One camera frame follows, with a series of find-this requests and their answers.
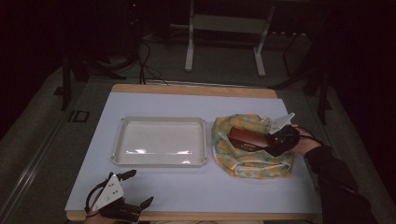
black sleeve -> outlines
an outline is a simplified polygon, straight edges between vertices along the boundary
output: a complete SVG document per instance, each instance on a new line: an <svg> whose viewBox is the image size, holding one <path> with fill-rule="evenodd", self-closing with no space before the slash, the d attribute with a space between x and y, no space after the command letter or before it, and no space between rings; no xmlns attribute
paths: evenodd
<svg viewBox="0 0 396 224"><path fill-rule="evenodd" d="M370 203L358 191L347 165L332 155L330 147L317 147L305 154L318 175L323 224L377 223Z"/></svg>

dark background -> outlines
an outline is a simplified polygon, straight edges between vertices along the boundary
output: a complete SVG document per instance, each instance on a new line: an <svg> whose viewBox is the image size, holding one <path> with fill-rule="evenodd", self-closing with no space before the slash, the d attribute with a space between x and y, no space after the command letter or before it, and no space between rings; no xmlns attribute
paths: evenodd
<svg viewBox="0 0 396 224"><path fill-rule="evenodd" d="M122 36L126 21L120 4L124 2L0 1L0 137L18 118L47 76L62 64L65 48L73 46L97 60L122 53L125 48L112 45L117 41L103 40ZM224 15L260 17L261 11L245 7L241 2L224 4L227 7L221 8L221 0L202 0L196 8L207 13L216 11ZM396 5L391 1L352 4L353 7L331 14L330 28L322 31L322 36L327 37L319 41L323 49L319 47L318 52L330 54L328 44L334 43L334 39L339 41L341 48L333 55L337 60L330 69L331 85L337 90L396 202L396 183L392 180L396 172L393 159L396 156L393 146ZM167 36L169 23L188 24L188 8L189 1L184 0L144 1L142 18L151 29ZM282 4L276 9L270 29L287 34L305 32L315 39L317 29L307 27L312 28L312 23L322 20L326 8ZM304 17L307 11L312 13L309 20ZM311 24L303 23L304 19Z"/></svg>

yellow and green fabric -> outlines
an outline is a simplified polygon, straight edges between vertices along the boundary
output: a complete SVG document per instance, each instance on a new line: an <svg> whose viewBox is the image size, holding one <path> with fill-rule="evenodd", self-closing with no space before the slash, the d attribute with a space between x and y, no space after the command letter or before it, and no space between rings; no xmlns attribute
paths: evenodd
<svg viewBox="0 0 396 224"><path fill-rule="evenodd" d="M266 134L271 129L271 120L253 114L235 114L216 118L212 127L212 142L216 163L227 174L242 178L279 178L291 174L293 153L274 157L265 150L248 152L233 147L227 134L232 127Z"/></svg>

table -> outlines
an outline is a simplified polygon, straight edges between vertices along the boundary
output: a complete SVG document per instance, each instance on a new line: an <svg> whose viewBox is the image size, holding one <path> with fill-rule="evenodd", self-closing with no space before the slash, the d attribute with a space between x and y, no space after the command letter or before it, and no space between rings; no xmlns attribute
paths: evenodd
<svg viewBox="0 0 396 224"><path fill-rule="evenodd" d="M81 221L85 198L109 172L124 173L111 161L126 116L199 116L206 122L207 139L216 117L257 113L275 119L288 113L271 90L117 84L108 96L92 142L65 211ZM281 179L241 179L227 175L215 163L211 141L202 167L140 168L122 182L127 203L140 204L154 196L140 220L265 220L312 219L320 213L318 196L304 158L296 155L292 175Z"/></svg>
<svg viewBox="0 0 396 224"><path fill-rule="evenodd" d="M192 71L192 61L194 54L194 29L239 32L261 35L260 42L253 49L253 53L256 61L258 75L260 77L264 77L265 70L262 62L262 47L264 45L265 37L267 37L268 34L268 28L274 15L274 10L275 6L271 5L265 20L203 15L194 13L194 0L190 0L189 45L187 48L185 70L187 72Z"/></svg>

white tabletop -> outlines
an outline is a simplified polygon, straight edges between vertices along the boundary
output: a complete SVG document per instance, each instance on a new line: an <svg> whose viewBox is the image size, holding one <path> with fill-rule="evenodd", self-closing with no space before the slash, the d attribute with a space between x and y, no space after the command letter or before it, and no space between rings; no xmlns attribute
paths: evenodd
<svg viewBox="0 0 396 224"><path fill-rule="evenodd" d="M296 155L290 177L264 180L231 177L217 166L213 157L210 128L217 117L252 113L276 119L288 112L292 111L287 111L281 99L111 92L65 211L69 219L73 219L69 215L83 211L88 193L110 172L119 174L136 169L136 176L121 184L127 203L139 205L154 196L141 220L164 219L158 216L168 213L174 217L175 214L190 214L192 216L183 218L197 220L214 219L216 214L222 214L219 219L246 219L238 214L256 214L259 215L257 219L271 214L284 218L318 214L318 196L301 156ZM121 119L128 116L204 119L207 162L201 167L189 168L116 165L111 156Z"/></svg>

